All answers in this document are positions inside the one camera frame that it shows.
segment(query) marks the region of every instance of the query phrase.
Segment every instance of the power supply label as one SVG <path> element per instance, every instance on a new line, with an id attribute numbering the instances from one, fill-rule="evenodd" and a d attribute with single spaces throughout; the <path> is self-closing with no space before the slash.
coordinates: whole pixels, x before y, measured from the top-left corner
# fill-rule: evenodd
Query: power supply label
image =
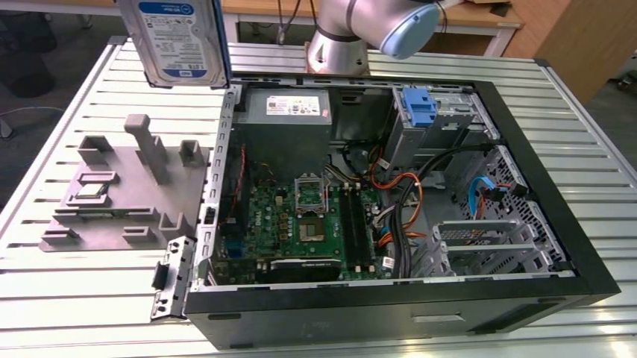
<path id="1" fill-rule="evenodd" d="M 199 78 L 207 73 L 200 31 L 191 4 L 140 2 L 139 11 L 146 22 L 151 48 L 159 68 L 172 77 Z"/>
<path id="2" fill-rule="evenodd" d="M 319 97 L 271 95 L 267 97 L 269 116 L 321 116 Z"/>

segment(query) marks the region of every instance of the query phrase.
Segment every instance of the ram slot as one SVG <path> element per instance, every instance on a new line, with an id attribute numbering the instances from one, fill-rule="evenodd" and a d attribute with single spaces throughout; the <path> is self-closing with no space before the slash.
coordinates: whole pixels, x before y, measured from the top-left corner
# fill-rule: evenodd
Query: ram slot
<path id="1" fill-rule="evenodd" d="M 361 202 L 361 192 L 354 190 L 350 193 L 350 212 L 354 223 L 354 238 L 357 240 L 357 266 L 367 267 L 373 265 L 370 239 L 366 229 L 366 210 Z"/>
<path id="2" fill-rule="evenodd" d="M 358 250 L 350 209 L 350 197 L 351 191 L 346 188 L 341 189 L 338 196 L 338 206 L 341 209 L 341 230 L 343 238 L 343 248 L 346 249 L 347 269 L 353 271 L 358 261 Z"/>

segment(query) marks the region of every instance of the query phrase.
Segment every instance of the blue drive bay latch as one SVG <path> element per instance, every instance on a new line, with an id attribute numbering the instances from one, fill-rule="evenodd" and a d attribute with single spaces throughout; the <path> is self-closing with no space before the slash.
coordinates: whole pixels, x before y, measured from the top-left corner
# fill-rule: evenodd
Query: blue drive bay latch
<path id="1" fill-rule="evenodd" d="M 411 125 L 422 128 L 434 122 L 437 111 L 435 100 L 425 88 L 405 88 L 402 90 L 405 108 L 411 117 Z"/>

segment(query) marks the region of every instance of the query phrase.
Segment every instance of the aluminum table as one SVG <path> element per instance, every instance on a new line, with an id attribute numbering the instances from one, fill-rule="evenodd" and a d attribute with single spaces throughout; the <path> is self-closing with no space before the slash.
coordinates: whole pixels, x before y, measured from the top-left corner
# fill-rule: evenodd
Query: aluminum table
<path id="1" fill-rule="evenodd" d="M 234 44 L 232 68 L 303 72 L 302 47 Z M 236 357 L 637 356 L 637 175 L 549 67 L 533 60 L 370 52 L 373 75 L 494 82 L 624 291 L 508 334 L 279 348 Z M 187 321 L 150 324 L 151 278 L 163 250 L 43 253 L 86 135 L 134 145 L 128 113 L 154 119 L 164 145 L 214 146 L 223 90 L 154 89 L 131 42 L 104 49 L 0 215 L 0 355 L 138 357 L 214 354 Z"/>

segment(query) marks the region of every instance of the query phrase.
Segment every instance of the hard drive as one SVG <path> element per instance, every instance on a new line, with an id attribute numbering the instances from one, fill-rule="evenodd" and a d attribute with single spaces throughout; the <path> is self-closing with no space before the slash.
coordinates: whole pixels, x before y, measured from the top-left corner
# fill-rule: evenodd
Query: hard drive
<path id="1" fill-rule="evenodd" d="M 151 86 L 227 88 L 219 0 L 118 0 L 118 5 Z"/>

